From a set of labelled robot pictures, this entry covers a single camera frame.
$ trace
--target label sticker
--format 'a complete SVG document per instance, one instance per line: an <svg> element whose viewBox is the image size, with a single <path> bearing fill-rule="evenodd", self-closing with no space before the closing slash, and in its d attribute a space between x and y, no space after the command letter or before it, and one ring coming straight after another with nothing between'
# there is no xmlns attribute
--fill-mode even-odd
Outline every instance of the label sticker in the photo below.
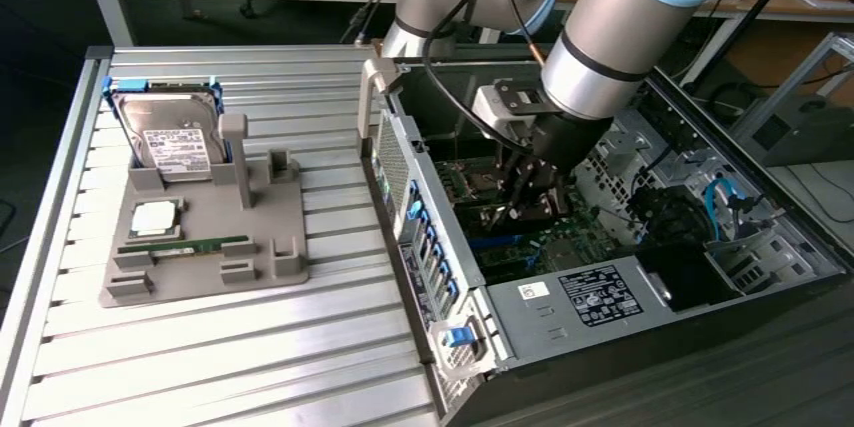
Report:
<svg viewBox="0 0 854 427"><path fill-rule="evenodd" d="M145 143L155 166L164 174L211 170L202 129L145 130Z"/></svg>
<svg viewBox="0 0 854 427"><path fill-rule="evenodd" d="M559 278L575 312L587 327L643 313L612 265Z"/></svg>
<svg viewBox="0 0 854 427"><path fill-rule="evenodd" d="M519 294L524 300L535 299L548 295L548 287L546 282L534 282L532 284L524 284L519 286Z"/></svg>

